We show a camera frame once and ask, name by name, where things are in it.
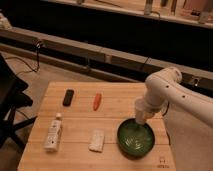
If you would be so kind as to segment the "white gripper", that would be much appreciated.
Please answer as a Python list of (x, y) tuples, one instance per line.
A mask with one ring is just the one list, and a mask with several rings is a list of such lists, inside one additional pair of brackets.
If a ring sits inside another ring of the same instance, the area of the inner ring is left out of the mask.
[(138, 98), (134, 103), (135, 120), (137, 124), (144, 125), (155, 114), (155, 108), (145, 98)]

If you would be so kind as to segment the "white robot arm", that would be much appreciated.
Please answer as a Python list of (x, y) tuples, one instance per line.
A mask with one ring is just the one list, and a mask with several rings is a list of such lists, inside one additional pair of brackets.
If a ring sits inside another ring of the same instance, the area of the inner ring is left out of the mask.
[(145, 80), (147, 91), (135, 101), (136, 122), (144, 125), (169, 101), (213, 128), (213, 98), (183, 87), (181, 81), (182, 74), (176, 67), (149, 75)]

